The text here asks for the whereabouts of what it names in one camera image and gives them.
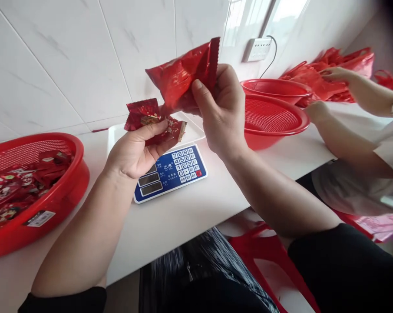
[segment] electrical outlet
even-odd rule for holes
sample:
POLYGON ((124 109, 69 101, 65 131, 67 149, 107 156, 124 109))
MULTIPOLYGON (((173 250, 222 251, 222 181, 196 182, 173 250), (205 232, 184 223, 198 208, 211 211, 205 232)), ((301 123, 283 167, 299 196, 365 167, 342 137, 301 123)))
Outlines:
POLYGON ((250 39, 243 62, 253 62, 264 60, 270 51, 271 38, 256 38, 250 39))

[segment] human hand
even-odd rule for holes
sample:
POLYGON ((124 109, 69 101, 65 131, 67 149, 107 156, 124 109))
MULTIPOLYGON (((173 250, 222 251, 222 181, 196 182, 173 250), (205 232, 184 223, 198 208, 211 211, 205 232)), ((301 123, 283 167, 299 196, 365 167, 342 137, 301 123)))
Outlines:
POLYGON ((131 179, 143 176, 162 154, 177 144, 177 139, 172 137, 158 146, 145 147, 146 140, 163 133, 166 128, 167 120, 164 120, 127 132, 109 153, 104 171, 131 179))
POLYGON ((308 114, 312 123, 318 124, 326 121, 331 117, 331 112, 323 101, 315 101, 311 103, 304 111, 308 114))
POLYGON ((322 78, 327 81, 343 81, 347 83, 352 77, 357 75, 355 72, 342 67, 329 67, 320 71, 320 74, 322 75, 322 78))
POLYGON ((192 93, 200 109, 209 148, 221 158, 241 151, 244 138, 245 93, 231 65, 219 64, 215 95, 199 81, 192 93))

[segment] label sticker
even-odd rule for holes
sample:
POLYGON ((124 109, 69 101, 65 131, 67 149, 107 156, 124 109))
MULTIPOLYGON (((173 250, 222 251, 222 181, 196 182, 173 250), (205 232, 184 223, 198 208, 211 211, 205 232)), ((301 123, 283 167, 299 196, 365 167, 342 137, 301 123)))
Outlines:
POLYGON ((50 211, 38 211, 36 215, 26 221, 23 225, 30 227, 41 227, 45 222, 50 220, 56 213, 50 211))

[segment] black sleeve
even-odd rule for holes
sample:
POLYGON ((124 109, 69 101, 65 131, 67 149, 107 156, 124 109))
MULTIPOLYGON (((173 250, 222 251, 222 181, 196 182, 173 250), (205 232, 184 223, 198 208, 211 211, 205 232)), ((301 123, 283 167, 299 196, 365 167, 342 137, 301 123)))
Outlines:
POLYGON ((288 249, 322 312, 393 312, 393 257, 350 225, 288 249))
POLYGON ((88 312, 102 313, 105 308, 106 290, 93 287, 84 292, 56 298, 38 298, 28 294, 18 313, 61 313, 88 312))

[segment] black cable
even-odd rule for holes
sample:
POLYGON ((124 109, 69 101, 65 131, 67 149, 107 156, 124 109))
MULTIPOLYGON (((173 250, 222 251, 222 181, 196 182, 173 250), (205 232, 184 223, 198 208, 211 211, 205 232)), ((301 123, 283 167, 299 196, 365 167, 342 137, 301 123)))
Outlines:
POLYGON ((276 59, 276 54, 277 54, 277 42, 276 39, 273 36, 267 35, 266 37, 270 37, 273 41, 274 41, 274 46, 276 47, 276 49, 274 50, 274 57, 273 60, 270 62, 269 66, 267 67, 267 69, 263 72, 263 74, 260 76, 260 78, 263 77, 263 75, 266 73, 266 71, 269 69, 269 67, 273 64, 274 60, 276 59))

